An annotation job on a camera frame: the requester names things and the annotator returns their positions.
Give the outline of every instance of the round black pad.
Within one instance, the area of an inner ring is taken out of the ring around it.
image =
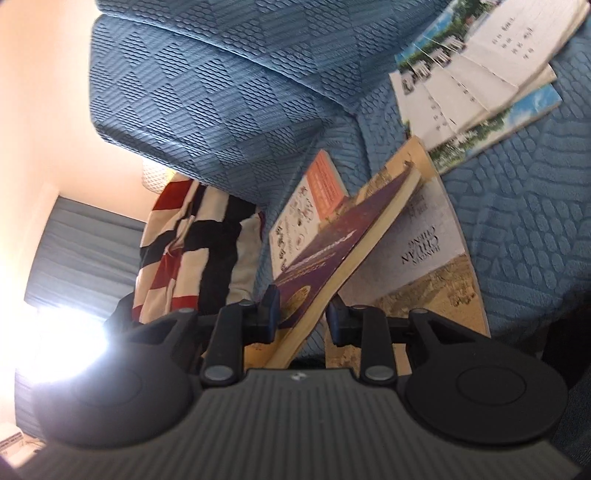
[[[177,424],[192,401],[189,379],[170,356],[140,344],[111,348],[82,375],[35,392],[48,438],[92,448],[150,440]]]
[[[405,396],[413,415],[436,433],[503,446],[549,432],[567,390],[546,364],[485,341],[441,345],[413,372]]]

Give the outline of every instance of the blue textured blanket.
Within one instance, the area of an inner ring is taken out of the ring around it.
[[[107,141],[266,209],[319,148],[350,192],[404,141],[388,72],[446,0],[99,0],[91,113]],[[491,331],[591,289],[591,21],[553,60],[563,104],[444,176]],[[271,280],[268,245],[256,288]]]

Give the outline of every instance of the red and white striped cloth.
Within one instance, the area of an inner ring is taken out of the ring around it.
[[[144,229],[133,319],[149,323],[183,307],[213,314],[251,299],[260,228],[252,203],[175,174]]]

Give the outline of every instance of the sunlight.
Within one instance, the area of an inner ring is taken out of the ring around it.
[[[17,370],[32,383],[70,378],[106,349],[102,319],[70,308],[41,308],[21,332],[26,355]]]

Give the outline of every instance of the wall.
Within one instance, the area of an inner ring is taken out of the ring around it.
[[[60,194],[146,220],[156,195],[141,185],[140,156],[104,142],[90,122],[93,0],[5,0],[26,131]]]
[[[14,422],[18,322],[58,194],[146,220],[141,157],[102,141],[88,111],[93,0],[0,2],[0,423]]]
[[[33,158],[11,39],[16,25],[0,14],[0,423],[14,421],[14,318],[57,186]]]

